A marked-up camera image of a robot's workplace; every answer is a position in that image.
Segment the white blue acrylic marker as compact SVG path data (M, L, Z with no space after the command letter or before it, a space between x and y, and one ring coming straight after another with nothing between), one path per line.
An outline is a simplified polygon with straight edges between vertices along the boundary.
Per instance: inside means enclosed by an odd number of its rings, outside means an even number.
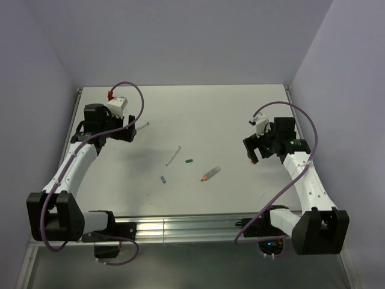
M176 157L176 155L179 153L179 151L181 150L181 146L178 146L178 148L176 149L175 153L170 157L170 159L166 162L166 166L170 165L171 162L174 160L174 158Z

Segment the orange highlighter marker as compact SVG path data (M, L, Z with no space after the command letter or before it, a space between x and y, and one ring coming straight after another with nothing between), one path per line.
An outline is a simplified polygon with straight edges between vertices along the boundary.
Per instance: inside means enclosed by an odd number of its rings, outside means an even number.
M220 171L221 171L221 167L220 166L215 166L214 168L212 168L211 170L207 171L202 176L201 181L207 181L207 180L211 179L213 176L215 176Z

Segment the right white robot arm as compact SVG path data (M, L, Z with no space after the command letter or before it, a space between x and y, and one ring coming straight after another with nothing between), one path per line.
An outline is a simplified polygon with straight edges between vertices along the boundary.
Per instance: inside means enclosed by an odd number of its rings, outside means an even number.
M256 164L258 150L262 158L276 155L295 182L301 205L301 215L284 205L271 205L256 220L242 219L244 237L259 237L260 248L269 255L282 251L282 237L292 240L298 255L339 254L350 222L345 210L328 196L315 166L310 160L311 150L304 139L297 138L295 119L269 118L259 114L250 124L256 132L243 143L252 163Z

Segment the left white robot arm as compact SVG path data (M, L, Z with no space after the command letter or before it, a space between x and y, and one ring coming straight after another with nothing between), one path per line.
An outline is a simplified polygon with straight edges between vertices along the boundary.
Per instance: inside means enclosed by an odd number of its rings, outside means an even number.
M87 170L99 156L108 138L132 142L136 129L135 117L129 116L128 128L123 126L123 98L107 104L88 104L84 119L76 127L70 146L53 179L39 193L30 193L27 200L29 224L37 241L78 241L85 234L96 234L103 240L116 236L117 225L111 211L82 211L76 194Z

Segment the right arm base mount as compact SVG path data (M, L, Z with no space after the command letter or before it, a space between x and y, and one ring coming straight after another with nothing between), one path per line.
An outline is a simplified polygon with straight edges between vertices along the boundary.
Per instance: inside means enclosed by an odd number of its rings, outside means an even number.
M250 227L243 233L244 238L267 238L267 237L282 237L285 234L280 230L270 225L266 217L259 217ZM284 252L284 239L269 239L258 242L259 250L266 256L277 256Z

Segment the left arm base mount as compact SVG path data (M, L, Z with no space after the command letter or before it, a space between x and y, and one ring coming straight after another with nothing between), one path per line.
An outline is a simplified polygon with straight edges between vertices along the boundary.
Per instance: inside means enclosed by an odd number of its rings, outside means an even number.
M109 241L118 241L118 245L94 245L94 256L97 259L109 261L115 260L119 253L122 253L122 243L124 241L134 242L136 247L135 253L129 259L132 261L139 253L139 247L135 242L135 236L137 232L137 224L135 222L116 223L112 228L105 229L103 231L96 231L84 234L81 238L83 243L103 243Z

